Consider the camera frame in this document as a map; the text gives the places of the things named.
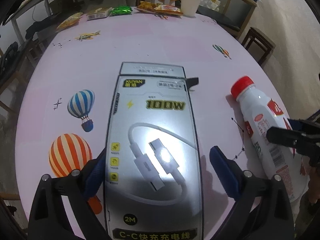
blue gripper pad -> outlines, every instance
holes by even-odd
[[[211,148],[209,157],[211,165],[227,195],[237,201],[241,196],[240,182],[234,172],[240,170],[239,166],[234,161],[228,160],[218,146]],[[233,167],[230,166],[231,162],[237,166],[236,170],[234,169],[234,164],[232,165]]]
[[[103,158],[100,158],[100,160],[97,162],[96,166],[93,168],[85,182],[84,192],[82,193],[82,196],[85,200],[93,197],[98,192],[101,183],[105,179],[105,166],[106,157],[103,156]]]
[[[292,130],[301,131],[302,123],[300,123],[299,120],[288,119],[288,121],[289,121],[289,124],[292,127]]]

hot air balloon illustration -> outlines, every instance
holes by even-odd
[[[67,176],[74,169],[81,170],[91,159],[92,153],[89,144],[73,133],[59,136],[49,150],[49,163],[53,173],[58,178]],[[95,214],[102,211],[97,196],[89,198],[88,204]]]
[[[229,52],[223,49],[221,46],[212,45],[212,47],[214,47],[217,51],[221,52],[224,57],[228,57],[229,59],[231,59]]]
[[[68,103],[68,112],[82,121],[82,128],[86,132],[93,129],[93,122],[88,114],[94,103],[94,92],[88,89],[76,93]]]

round table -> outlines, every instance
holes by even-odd
[[[76,39],[82,33],[97,31],[100,35],[93,39]],[[32,75],[17,125],[16,174],[26,216],[41,176],[48,173],[55,177],[49,150],[57,137],[77,134],[90,145],[93,158],[105,147],[112,96],[124,61],[181,65],[187,77],[199,77],[199,85],[192,88],[190,97],[203,178],[204,238],[210,239],[234,204],[210,164],[211,147],[218,145],[241,169],[265,176],[246,132],[243,143],[238,125],[242,129],[245,125],[239,104],[230,95],[232,84],[244,75],[250,76],[258,89],[287,112],[251,55],[212,19],[202,15],[161,19],[134,10],[132,15],[92,21],[82,17],[78,25],[56,35]],[[85,132],[81,120],[67,110],[71,97],[83,89],[95,93],[89,116],[94,128],[90,132]],[[64,203],[74,232],[83,237],[69,202]],[[103,212],[98,218],[104,225]]]

lightning bolt icon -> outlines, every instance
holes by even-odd
[[[133,106],[133,103],[132,103],[132,100],[130,100],[128,103],[127,103],[127,106],[128,106],[128,109]]]

green snack package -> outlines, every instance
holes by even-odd
[[[115,15],[125,15],[130,14],[132,12],[132,9],[130,6],[118,6],[113,8],[113,10],[110,12],[112,16]]]

